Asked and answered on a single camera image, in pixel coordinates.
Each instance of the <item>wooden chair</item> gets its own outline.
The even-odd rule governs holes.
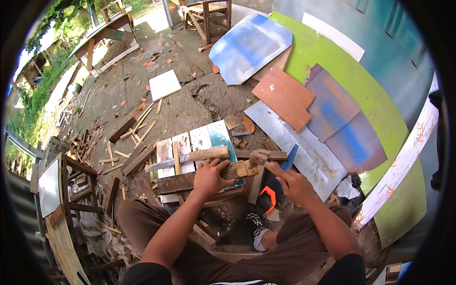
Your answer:
[[[213,2],[226,2],[226,7],[211,4]],[[181,7],[184,13],[185,28],[188,27],[188,21],[191,21],[206,45],[218,40],[231,29],[231,0],[209,0],[189,5],[186,0],[181,0]],[[204,31],[199,22],[203,22]],[[211,32],[211,26],[219,31]]]

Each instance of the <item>leg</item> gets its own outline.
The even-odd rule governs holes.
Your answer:
[[[345,207],[333,206],[330,209],[351,226],[352,217]],[[262,256],[235,263],[218,281],[262,279],[277,284],[294,284],[329,258],[308,214],[289,217],[277,233],[276,241],[278,246],[275,249]]]
[[[168,217],[165,209],[153,207],[137,199],[123,200],[117,212],[123,231],[141,255]],[[199,244],[188,240],[183,252],[174,262],[173,269],[177,278],[184,280],[185,284],[210,284],[219,278],[229,265],[231,263],[212,256]]]

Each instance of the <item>workbench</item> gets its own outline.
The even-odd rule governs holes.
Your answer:
[[[139,48],[138,39],[133,31],[133,20],[131,17],[131,6],[123,9],[122,12],[112,16],[109,22],[103,22],[98,25],[95,30],[81,40],[81,43],[73,50],[68,58],[75,55],[87,67],[87,70],[97,77],[105,72],[111,65],[119,59]],[[116,41],[124,41],[129,47],[111,61],[103,65],[99,70],[96,70],[92,65],[93,48],[102,39],[112,39]]]

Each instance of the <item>wooden knife handle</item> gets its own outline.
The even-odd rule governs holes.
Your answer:
[[[229,158],[228,146],[214,147],[208,150],[196,150],[188,154],[189,161],[205,161],[214,158]]]

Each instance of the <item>hand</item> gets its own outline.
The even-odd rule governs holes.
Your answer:
[[[225,180],[220,176],[220,171],[229,163],[228,159],[220,162],[218,158],[213,161],[208,159],[204,164],[200,162],[193,182],[192,193],[201,195],[204,201],[207,201],[210,196],[217,194],[223,188],[233,186],[239,179]]]
[[[305,207],[316,199],[320,200],[313,190],[312,184],[307,178],[292,170],[283,171],[276,163],[271,163],[271,168],[280,176],[276,179],[280,182],[284,195],[297,205]]]

